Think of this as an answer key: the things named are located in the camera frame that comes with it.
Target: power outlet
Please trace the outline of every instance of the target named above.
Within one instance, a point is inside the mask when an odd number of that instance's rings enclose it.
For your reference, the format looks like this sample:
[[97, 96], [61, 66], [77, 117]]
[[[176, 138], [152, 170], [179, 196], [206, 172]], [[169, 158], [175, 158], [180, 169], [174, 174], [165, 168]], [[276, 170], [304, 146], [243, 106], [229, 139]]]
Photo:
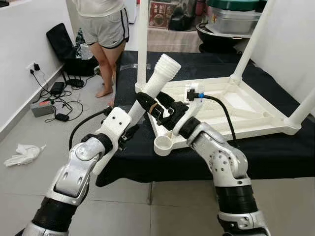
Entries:
[[26, 67], [26, 70], [28, 72], [30, 72], [30, 70], [34, 70], [34, 63], [36, 63], [35, 61], [33, 61], [31, 64], [29, 64], [27, 67]]

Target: white plastic tube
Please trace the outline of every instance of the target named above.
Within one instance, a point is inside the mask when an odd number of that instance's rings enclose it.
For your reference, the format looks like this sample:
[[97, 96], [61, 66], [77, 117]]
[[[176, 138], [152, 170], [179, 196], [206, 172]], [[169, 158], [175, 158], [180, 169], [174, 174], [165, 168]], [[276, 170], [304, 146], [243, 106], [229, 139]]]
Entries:
[[263, 31], [263, 28], [266, 25], [268, 16], [271, 13], [271, 10], [273, 8], [274, 3], [275, 3], [275, 0], [268, 0], [267, 1], [267, 4], [266, 4], [266, 6], [265, 6], [260, 18], [259, 18], [259, 21], [258, 21], [258, 23], [257, 23], [257, 25], [256, 25], [256, 27], [252, 33], [252, 36], [251, 36], [244, 52], [243, 52], [242, 57], [241, 57], [240, 61], [238, 62], [234, 73], [230, 75], [231, 80], [237, 84], [239, 84], [240, 81], [242, 80], [243, 72], [244, 72], [244, 70], [248, 64], [248, 61], [251, 58], [252, 52], [253, 52], [256, 44], [257, 44], [257, 41], [260, 39], [261, 33]]
[[[153, 75], [149, 79], [148, 83], [144, 86], [142, 91], [155, 98], [165, 86], [165, 84], [174, 78], [180, 68], [181, 65], [179, 65], [175, 60], [166, 54], [163, 54], [154, 68]], [[128, 113], [131, 117], [131, 123], [129, 127], [137, 124], [144, 112], [145, 111], [139, 102], [136, 101]]]
[[315, 107], [315, 88], [303, 100], [298, 108], [292, 113], [289, 118], [284, 119], [284, 122], [294, 128], [300, 129], [302, 121], [308, 116], [311, 110]]
[[141, 0], [139, 16], [139, 45], [138, 45], [138, 71], [137, 83], [135, 84], [136, 92], [140, 92], [146, 84], [147, 77], [147, 47], [148, 47], [148, 17], [149, 17], [149, 0]]

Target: black cloth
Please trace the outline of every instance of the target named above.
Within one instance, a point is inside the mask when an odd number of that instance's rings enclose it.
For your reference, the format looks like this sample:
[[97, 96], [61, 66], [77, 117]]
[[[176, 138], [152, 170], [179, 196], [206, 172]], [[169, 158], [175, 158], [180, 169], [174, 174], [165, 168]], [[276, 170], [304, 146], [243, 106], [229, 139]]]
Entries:
[[[240, 56], [232, 54], [167, 53], [182, 69], [174, 80], [202, 79], [229, 76]], [[148, 53], [154, 70], [161, 53]], [[137, 52], [124, 52], [123, 66], [137, 63]], [[131, 106], [135, 101], [134, 83], [137, 70], [123, 69], [117, 78], [115, 106]], [[299, 105], [275, 80], [250, 62], [243, 75], [244, 81], [266, 100], [289, 116]], [[125, 177], [138, 182], [203, 180], [212, 175], [204, 162], [192, 149], [176, 149], [167, 157], [154, 153], [153, 133], [150, 121], [145, 118], [124, 152], [117, 153], [98, 176], [97, 186], [107, 185]], [[302, 129], [295, 135], [273, 134], [238, 140], [240, 150], [246, 155], [248, 175], [253, 179], [294, 178], [315, 176], [315, 124], [305, 119]]]

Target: storage box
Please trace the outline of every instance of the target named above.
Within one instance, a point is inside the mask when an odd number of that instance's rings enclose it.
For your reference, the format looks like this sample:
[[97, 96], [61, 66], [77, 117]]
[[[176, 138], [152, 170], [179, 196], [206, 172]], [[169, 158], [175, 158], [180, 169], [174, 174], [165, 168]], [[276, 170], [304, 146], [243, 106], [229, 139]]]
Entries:
[[207, 28], [213, 33], [251, 35], [261, 13], [254, 11], [229, 11], [212, 7]]
[[177, 2], [150, 2], [149, 27], [167, 29]]

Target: bare foot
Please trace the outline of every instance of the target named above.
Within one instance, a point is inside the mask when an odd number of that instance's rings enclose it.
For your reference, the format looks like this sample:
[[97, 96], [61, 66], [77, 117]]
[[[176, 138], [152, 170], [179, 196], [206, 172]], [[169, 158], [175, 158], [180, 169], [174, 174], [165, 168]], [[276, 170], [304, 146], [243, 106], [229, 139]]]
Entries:
[[114, 107], [114, 101], [115, 101], [115, 98], [113, 98], [112, 100], [110, 100], [110, 102], [108, 103], [108, 106]]
[[101, 92], [98, 92], [97, 94], [96, 94], [96, 97], [103, 97], [103, 96], [106, 96], [106, 95], [108, 95], [108, 94], [110, 94], [110, 93], [112, 93], [113, 92], [113, 89], [112, 88], [110, 88], [110, 89], [104, 89], [104, 90], [102, 90]]

